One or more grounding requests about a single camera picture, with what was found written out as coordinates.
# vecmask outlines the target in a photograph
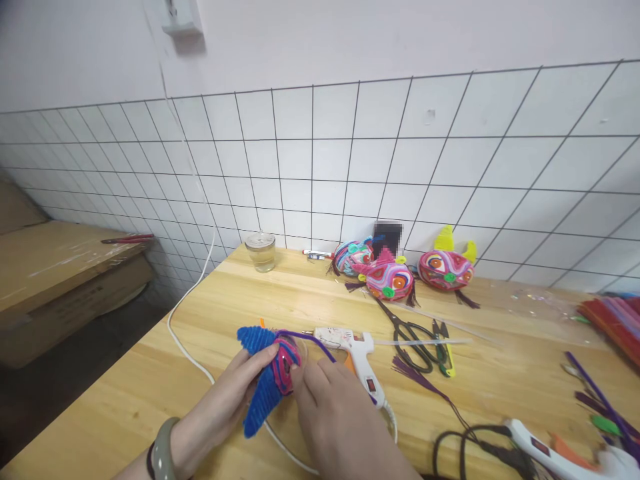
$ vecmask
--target white wall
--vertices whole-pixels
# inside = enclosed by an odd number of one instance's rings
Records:
[[[169,96],[640,57],[637,0],[199,3],[180,56],[151,12]],[[0,111],[162,96],[139,0],[0,3]]]

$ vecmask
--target bracelet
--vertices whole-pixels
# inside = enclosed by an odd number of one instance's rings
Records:
[[[177,480],[173,470],[173,458],[171,457],[171,429],[178,423],[178,417],[172,417],[162,424],[155,442],[149,447],[147,453],[147,472],[153,480]]]

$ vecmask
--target white glue gun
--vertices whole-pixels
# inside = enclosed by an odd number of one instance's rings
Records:
[[[367,360],[367,355],[373,352],[373,338],[369,332],[362,332],[362,339],[356,339],[353,330],[318,327],[313,331],[313,336],[328,348],[345,350],[345,366],[360,379],[365,390],[375,399],[376,408],[385,406],[385,393]]]
[[[506,426],[518,447],[563,480],[640,480],[638,462],[624,450],[607,445],[598,452],[599,468],[585,468],[546,446],[520,420],[508,420]]]

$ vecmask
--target black scissors handle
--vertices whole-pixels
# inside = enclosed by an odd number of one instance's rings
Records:
[[[382,308],[382,310],[387,314],[387,316],[389,317],[389,320],[391,320],[391,322],[393,323],[393,340],[394,341],[398,341],[400,337],[402,337],[403,340],[405,341],[412,341],[412,340],[416,340],[419,341],[420,338],[418,337],[418,335],[416,335],[416,332],[414,332],[414,329],[416,330],[420,330],[421,332],[423,332],[424,334],[426,334],[429,338],[434,339],[435,335],[430,332],[429,330],[427,330],[426,328],[424,328],[422,325],[418,325],[417,323],[412,323],[412,322],[405,322],[403,320],[400,320],[400,318],[398,318],[398,316],[394,315],[391,310],[389,310],[387,308],[387,306],[382,303],[382,301],[377,298],[374,297],[376,302],[378,302],[378,305],[380,305],[380,308]],[[434,356],[431,354],[431,352],[429,350],[427,350],[425,345],[411,345],[411,348],[418,354],[418,356],[424,361],[426,367],[423,367],[421,365],[416,364],[416,362],[414,362],[413,360],[411,360],[411,357],[409,356],[409,354],[401,348],[400,345],[396,345],[395,346],[395,350],[396,352],[398,352],[398,355],[400,355],[400,358],[402,358],[402,360],[404,360],[404,362],[418,370],[419,372],[422,373],[430,373],[433,371],[433,364],[437,364],[440,365],[441,363],[446,363],[447,362],[447,352],[446,350],[444,350],[442,348],[442,345],[438,345],[436,346],[436,350],[440,349],[441,351],[439,352],[438,357]]]

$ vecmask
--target floor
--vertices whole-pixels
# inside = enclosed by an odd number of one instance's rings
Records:
[[[26,367],[0,369],[0,469],[165,313],[136,299],[96,318]]]

